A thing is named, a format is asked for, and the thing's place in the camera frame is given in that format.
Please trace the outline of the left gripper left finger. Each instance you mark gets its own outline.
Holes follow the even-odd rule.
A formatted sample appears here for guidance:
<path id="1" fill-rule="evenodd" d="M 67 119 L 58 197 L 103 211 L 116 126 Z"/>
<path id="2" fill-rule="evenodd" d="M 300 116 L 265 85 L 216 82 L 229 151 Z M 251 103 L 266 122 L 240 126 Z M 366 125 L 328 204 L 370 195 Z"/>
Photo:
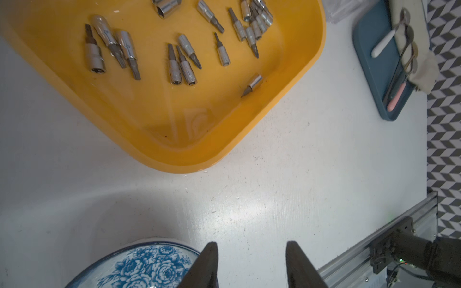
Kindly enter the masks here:
<path id="1" fill-rule="evenodd" d="M 209 242 L 201 251 L 178 288 L 218 288 L 218 246 Z"/>

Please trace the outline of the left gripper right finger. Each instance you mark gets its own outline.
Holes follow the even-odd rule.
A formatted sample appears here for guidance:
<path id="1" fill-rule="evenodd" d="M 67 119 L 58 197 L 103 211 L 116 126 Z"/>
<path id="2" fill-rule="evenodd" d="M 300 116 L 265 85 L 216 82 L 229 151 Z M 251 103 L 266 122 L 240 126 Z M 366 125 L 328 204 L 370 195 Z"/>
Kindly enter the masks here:
<path id="1" fill-rule="evenodd" d="M 328 288 L 295 241 L 288 241 L 286 246 L 286 270 L 289 288 Z"/>

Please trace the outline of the silver socket bit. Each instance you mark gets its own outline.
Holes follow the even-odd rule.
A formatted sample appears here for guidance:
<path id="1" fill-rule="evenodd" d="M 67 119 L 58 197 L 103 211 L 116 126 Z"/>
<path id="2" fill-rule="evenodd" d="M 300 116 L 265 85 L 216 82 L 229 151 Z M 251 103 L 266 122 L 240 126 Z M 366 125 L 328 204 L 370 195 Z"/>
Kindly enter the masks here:
<path id="1" fill-rule="evenodd" d="M 92 28 L 89 24 L 85 24 L 85 56 L 88 62 L 88 67 L 91 72 L 96 74 L 104 74 L 106 67 L 100 47 L 97 45 L 96 39 L 93 36 Z"/>
<path id="2" fill-rule="evenodd" d="M 263 81 L 263 77 L 260 74 L 255 75 L 252 80 L 247 85 L 247 88 L 244 90 L 241 97 L 248 95 L 249 93 L 253 92 L 255 89 L 261 86 Z"/>
<path id="3" fill-rule="evenodd" d="M 117 30 L 116 38 L 121 45 L 123 55 L 130 66 L 133 77 L 136 80 L 141 80 L 139 67 L 138 67 L 138 57 L 136 54 L 136 49 L 131 37 L 131 34 L 125 30 Z"/>
<path id="4" fill-rule="evenodd" d="M 214 13 L 211 11 L 209 6 L 205 3 L 204 0 L 199 0 L 197 9 L 199 13 L 211 23 L 221 34 L 224 33 L 224 27 L 216 19 Z"/>
<path id="5" fill-rule="evenodd" d="M 237 16 L 235 15 L 233 9 L 228 8 L 228 12 L 229 12 L 230 17 L 232 19 L 233 27 L 234 27 L 234 30 L 235 30 L 235 32 L 237 34 L 237 37 L 238 37 L 240 42 L 243 42 L 247 38 L 246 30 L 245 30 L 243 24 L 237 19 Z"/>
<path id="6" fill-rule="evenodd" d="M 249 26 L 246 28 L 246 36 L 248 45 L 252 49 L 252 53 L 256 58 L 259 58 L 259 52 L 256 44 L 256 36 L 254 34 L 252 27 Z"/>
<path id="7" fill-rule="evenodd" d="M 214 33 L 214 36 L 215 36 L 216 42 L 217 42 L 217 52 L 218 52 L 218 56 L 220 58 L 220 62 L 221 62 L 223 67 L 226 67 L 226 66 L 228 66 L 230 64 L 229 55 L 228 55 L 223 43 L 220 41 L 220 39 L 219 39 L 216 32 Z"/>
<path id="8" fill-rule="evenodd" d="M 178 37 L 178 42 L 183 51 L 185 51 L 186 55 L 193 61 L 194 65 L 197 66 L 199 69 L 202 69 L 201 63 L 198 60 L 198 57 L 192 47 L 192 44 L 189 42 L 185 34 L 180 34 L 180 36 Z"/>
<path id="9" fill-rule="evenodd" d="M 112 56 L 118 61 L 121 68 L 126 68 L 126 63 L 122 54 L 121 47 L 116 40 L 107 19 L 101 15 L 91 17 L 91 25 L 97 31 L 106 47 L 110 50 Z"/>
<path id="10" fill-rule="evenodd" d="M 167 18 L 181 5 L 181 0 L 152 0 L 157 13 L 161 18 Z"/>
<path id="11" fill-rule="evenodd" d="M 181 85 L 182 77 L 178 61 L 176 60 L 173 45 L 168 43 L 168 70 L 170 76 L 170 82 L 173 85 Z"/>
<path id="12" fill-rule="evenodd" d="M 241 14 L 245 22 L 250 22 L 252 18 L 252 12 L 247 0 L 240 1 Z"/>
<path id="13" fill-rule="evenodd" d="M 186 57 L 182 54 L 182 51 L 179 45 L 176 45 L 176 49 L 178 51 L 178 56 L 180 59 L 180 67 L 183 73 L 184 79 L 188 86 L 193 86 L 197 83 L 196 76 L 192 70 L 190 63 L 186 60 Z"/>
<path id="14" fill-rule="evenodd" d="M 251 13 L 252 13 L 251 26 L 252 26 L 252 29 L 253 29 L 253 32 L 254 32 L 256 40 L 259 41 L 262 38 L 262 31 L 260 29 L 259 22 L 258 22 L 258 19 L 257 19 L 258 15 L 257 15 L 256 10 L 253 9 L 252 7 L 250 8 L 250 10 L 251 10 Z"/>
<path id="15" fill-rule="evenodd" d="M 257 11 L 267 27 L 272 26 L 273 16 L 264 0 L 253 0 L 252 7 Z"/>

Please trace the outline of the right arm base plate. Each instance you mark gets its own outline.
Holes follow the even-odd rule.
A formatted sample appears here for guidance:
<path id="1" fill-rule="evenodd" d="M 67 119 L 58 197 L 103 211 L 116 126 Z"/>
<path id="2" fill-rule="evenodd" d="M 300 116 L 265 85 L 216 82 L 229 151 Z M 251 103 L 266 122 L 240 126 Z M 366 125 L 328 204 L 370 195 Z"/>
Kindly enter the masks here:
<path id="1" fill-rule="evenodd" d="M 391 262 L 403 260 L 425 271 L 442 288 L 461 286 L 461 241 L 437 237 L 425 240 L 413 233 L 411 217 L 401 218 L 370 244 L 370 265 L 379 274 Z"/>

